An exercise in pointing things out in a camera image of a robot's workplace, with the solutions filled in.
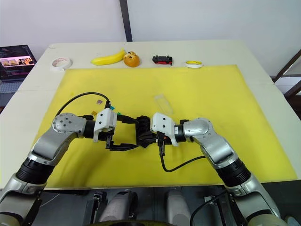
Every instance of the white wall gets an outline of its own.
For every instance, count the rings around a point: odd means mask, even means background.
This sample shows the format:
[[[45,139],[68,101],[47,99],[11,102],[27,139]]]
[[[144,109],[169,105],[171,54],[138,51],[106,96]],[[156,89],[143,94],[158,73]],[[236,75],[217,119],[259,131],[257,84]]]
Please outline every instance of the white wall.
[[[118,0],[0,0],[0,46],[126,41]]]
[[[270,76],[301,49],[301,0],[127,2],[134,41],[243,40]]]

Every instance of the laptop screen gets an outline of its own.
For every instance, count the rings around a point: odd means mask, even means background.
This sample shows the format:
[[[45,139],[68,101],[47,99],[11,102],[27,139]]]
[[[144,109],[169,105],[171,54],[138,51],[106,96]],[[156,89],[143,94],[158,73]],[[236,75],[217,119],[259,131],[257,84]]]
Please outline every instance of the laptop screen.
[[[27,45],[0,47],[0,80],[22,81],[36,63]]]

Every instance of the laptop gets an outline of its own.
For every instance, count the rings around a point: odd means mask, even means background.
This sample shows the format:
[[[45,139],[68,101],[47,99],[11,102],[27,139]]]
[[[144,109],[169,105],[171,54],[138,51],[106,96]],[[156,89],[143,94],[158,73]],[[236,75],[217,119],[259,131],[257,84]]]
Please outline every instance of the laptop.
[[[7,104],[36,63],[27,45],[0,47],[0,106]]]

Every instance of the white table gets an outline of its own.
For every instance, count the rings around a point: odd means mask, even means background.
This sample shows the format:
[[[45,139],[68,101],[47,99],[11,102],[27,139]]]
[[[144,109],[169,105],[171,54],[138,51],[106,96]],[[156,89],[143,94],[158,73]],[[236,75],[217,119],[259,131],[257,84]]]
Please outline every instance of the white table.
[[[64,76],[64,72],[50,70],[50,62],[58,57],[69,57],[73,61],[71,68],[100,68],[90,61],[122,48],[139,55],[140,67],[164,67],[152,62],[154,55],[172,56],[174,67],[184,66],[187,60],[203,61],[205,65],[238,65],[298,178],[301,178],[301,121],[244,43],[237,40],[58,43],[45,51],[0,114],[0,188],[25,160]],[[121,61],[101,67],[127,66]]]

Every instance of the yellow mat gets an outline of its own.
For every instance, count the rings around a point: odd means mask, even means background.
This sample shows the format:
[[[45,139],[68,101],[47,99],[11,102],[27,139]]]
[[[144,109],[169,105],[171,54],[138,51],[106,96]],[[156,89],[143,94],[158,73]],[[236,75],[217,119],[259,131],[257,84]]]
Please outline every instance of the yellow mat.
[[[70,69],[40,126],[40,137],[51,125],[58,109],[83,92],[100,92],[111,100],[115,112],[133,118],[151,117],[160,111],[155,96],[169,101],[180,119],[206,117],[224,136],[240,159],[260,181],[296,179],[296,174],[265,116],[235,65],[191,68]],[[98,96],[73,101],[64,112],[76,115],[99,112]],[[135,126],[117,123],[115,143],[135,143]],[[218,184],[215,170],[206,159],[197,160],[172,173],[163,171],[156,144],[126,152],[104,148],[104,142],[76,139],[56,166],[48,187],[120,187]],[[202,155],[195,143],[166,146],[166,167]]]

